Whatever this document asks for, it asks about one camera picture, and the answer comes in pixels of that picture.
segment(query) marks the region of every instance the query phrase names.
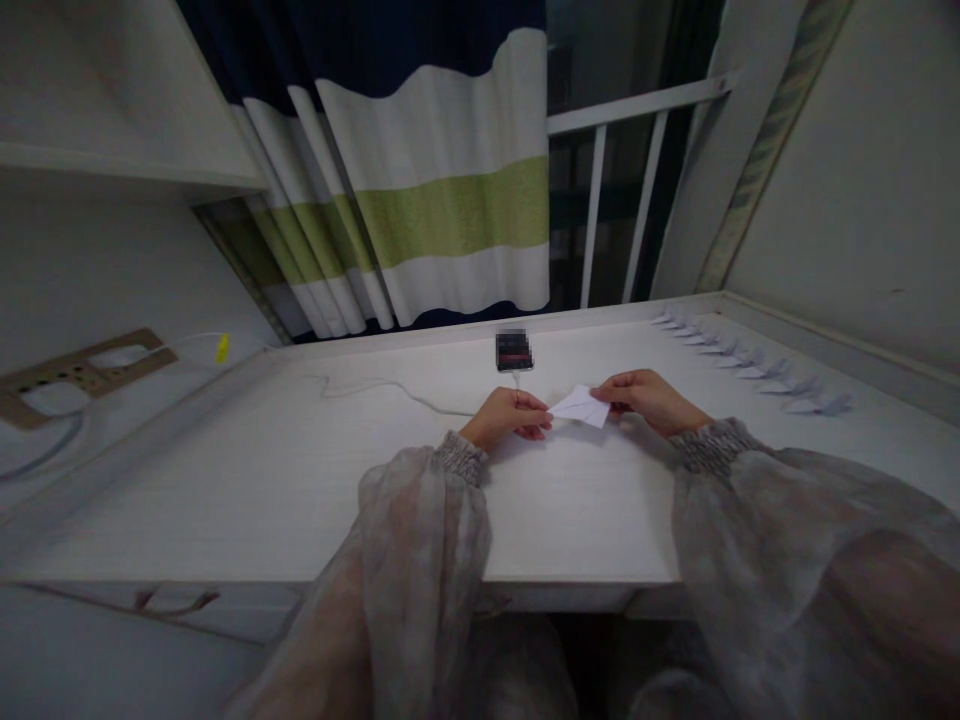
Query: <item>white railing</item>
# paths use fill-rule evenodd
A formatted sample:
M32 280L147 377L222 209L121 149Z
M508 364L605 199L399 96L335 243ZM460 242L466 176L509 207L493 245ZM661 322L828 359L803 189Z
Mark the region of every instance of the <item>white railing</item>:
M663 145L667 115L678 107L696 105L722 97L730 92L734 85L736 85L736 73L727 73L719 77L635 95L623 100L614 100L582 110L571 110L547 118L549 137L575 130L596 128L593 141L593 172L590 176L590 203L587 210L587 244L584 249L583 281L580 286L581 308L587 307L590 298L590 276L593 274L593 248L597 238L597 212L600 208L600 181L603 177L603 152L607 144L607 126L618 120L641 115L656 113L657 116L653 124L653 134L650 137L647 166L643 174L643 189L640 193L640 207L637 209L637 224L633 228L627 277L623 283L623 296L620 301L627 303L630 302L633 282L637 277L640 246L643 243L643 231L647 225L647 213L650 210L650 196L653 193L653 182L657 175L657 164L660 162L660 148Z

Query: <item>white desk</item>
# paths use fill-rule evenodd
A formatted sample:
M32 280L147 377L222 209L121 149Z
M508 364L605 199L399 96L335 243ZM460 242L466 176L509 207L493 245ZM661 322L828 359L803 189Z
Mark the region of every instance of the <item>white desk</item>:
M733 302L709 296L685 305L710 310ZM791 358L799 374L816 372L831 393L853 395L854 409L840 417L786 414L782 398L753 392L755 381L714 368L714 358L651 325L662 307L499 325L528 329L536 368L523 375L522 387L548 404L575 383L651 367L707 413L736 415L773 447L857 460L960 508L960 429L726 315L703 315L768 358ZM108 487L75 500L79 507L69 517L42 530L34 518L30 541L5 563L5 577L61 589L120 584L124 597L131 584L144 583L308 583L356 515L357 483L374 462L370 428L384 414L416 407L395 387L324 399L317 377L330 376L331 388L389 378L438 405L469 411L494 386L512 382L494 367L495 325L304 346L249 361L191 407L179 414L175 408L144 431L160 437L165 426L182 427L172 439L118 447L115 462L124 454L136 461ZM558 420L545 443L511 438L489 465L493 545L485 579L612 588L604 607L622 605L623 588L677 581L670 462L669 446L636 423L596 430ZM115 596L104 592L92 595Z

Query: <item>yellow cable connector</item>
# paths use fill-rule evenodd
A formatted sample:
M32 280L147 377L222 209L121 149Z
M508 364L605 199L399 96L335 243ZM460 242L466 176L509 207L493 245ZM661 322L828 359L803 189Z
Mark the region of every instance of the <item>yellow cable connector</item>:
M217 345L217 357L216 361L218 363L225 363L227 361L227 355L230 353L230 333L223 333L220 336L220 344Z

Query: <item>human hand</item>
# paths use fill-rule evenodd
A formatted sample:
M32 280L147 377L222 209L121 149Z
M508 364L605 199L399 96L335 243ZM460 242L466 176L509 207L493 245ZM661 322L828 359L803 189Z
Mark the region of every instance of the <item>human hand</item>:
M612 403L610 412L615 417L629 410L643 415L650 427L664 437L696 430L713 422L712 417L653 370L614 375L590 394L597 400Z
M552 426L547 406L530 393L497 388L460 434L484 452L490 452L511 432L525 440L545 440Z

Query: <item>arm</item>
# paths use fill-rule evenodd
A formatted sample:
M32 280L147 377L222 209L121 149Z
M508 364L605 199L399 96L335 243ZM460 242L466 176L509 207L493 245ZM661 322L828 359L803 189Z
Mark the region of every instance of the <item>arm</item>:
M508 434L542 440L551 420L533 396L518 404L498 388L436 449L367 471L347 538L228 716L449 714L490 549L480 468Z
M960 706L960 523L900 480L773 450L656 373L597 396L679 452L680 574L748 717L945 717Z

